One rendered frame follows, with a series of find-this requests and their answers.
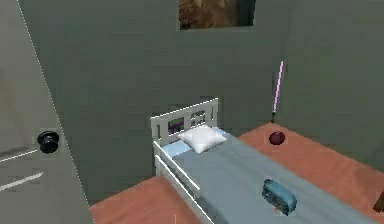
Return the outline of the white pillow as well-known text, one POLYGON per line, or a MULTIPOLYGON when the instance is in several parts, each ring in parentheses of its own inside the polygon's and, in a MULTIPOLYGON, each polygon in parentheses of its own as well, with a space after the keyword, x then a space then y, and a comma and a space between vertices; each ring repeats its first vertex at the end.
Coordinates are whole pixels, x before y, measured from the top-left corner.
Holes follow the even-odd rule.
POLYGON ((222 134, 207 125, 201 125, 180 133, 177 138, 190 146, 197 154, 201 154, 226 141, 222 134))

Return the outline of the white framed bed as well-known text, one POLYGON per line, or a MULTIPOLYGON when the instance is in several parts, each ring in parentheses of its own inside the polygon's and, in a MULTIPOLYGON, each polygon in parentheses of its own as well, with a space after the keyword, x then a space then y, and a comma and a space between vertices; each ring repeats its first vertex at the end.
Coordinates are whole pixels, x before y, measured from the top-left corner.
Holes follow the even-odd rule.
POLYGON ((221 130, 218 106, 214 98, 150 118, 156 174, 166 177, 201 224, 378 224, 221 130), (226 141, 197 154, 177 138, 201 125, 226 141), (289 216, 262 197, 265 179, 296 196, 289 216))

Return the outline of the dark red ball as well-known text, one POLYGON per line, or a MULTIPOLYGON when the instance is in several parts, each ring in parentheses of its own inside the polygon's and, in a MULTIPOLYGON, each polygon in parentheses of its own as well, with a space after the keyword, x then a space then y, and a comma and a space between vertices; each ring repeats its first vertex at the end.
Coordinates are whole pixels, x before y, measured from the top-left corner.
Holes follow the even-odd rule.
POLYGON ((269 136, 269 142, 272 145, 281 145, 285 142, 286 136, 281 131, 275 131, 270 134, 269 136))

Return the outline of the blue box shaped object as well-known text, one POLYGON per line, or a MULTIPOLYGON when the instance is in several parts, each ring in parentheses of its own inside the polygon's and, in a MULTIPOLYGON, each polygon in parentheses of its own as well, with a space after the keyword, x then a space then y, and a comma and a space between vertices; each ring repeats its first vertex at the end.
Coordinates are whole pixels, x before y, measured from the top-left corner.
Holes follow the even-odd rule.
POLYGON ((272 179, 264 180, 262 197, 286 216, 289 216, 297 207, 296 196, 272 179))

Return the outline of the black round door knob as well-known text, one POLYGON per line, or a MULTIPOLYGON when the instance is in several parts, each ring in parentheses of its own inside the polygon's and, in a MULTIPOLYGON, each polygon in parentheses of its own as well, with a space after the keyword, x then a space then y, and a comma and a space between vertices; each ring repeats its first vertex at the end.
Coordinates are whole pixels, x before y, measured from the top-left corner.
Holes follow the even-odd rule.
POLYGON ((44 131, 37 136, 36 140, 43 153, 51 154, 57 151, 60 136, 54 131, 44 131))

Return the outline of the grey room door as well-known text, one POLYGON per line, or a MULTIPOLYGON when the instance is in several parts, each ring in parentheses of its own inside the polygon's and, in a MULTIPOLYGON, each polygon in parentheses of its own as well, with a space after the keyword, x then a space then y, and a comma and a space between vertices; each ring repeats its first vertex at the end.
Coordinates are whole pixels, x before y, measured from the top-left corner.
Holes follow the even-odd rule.
POLYGON ((94 224, 18 0, 0 0, 0 224, 94 224))

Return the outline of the brown framed wall picture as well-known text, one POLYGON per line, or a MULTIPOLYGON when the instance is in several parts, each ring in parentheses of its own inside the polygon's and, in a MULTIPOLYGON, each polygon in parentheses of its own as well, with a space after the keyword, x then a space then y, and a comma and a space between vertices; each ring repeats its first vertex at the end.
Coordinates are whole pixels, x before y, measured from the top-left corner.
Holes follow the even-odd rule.
POLYGON ((179 0, 179 28, 189 30, 252 26, 256 1, 179 0))

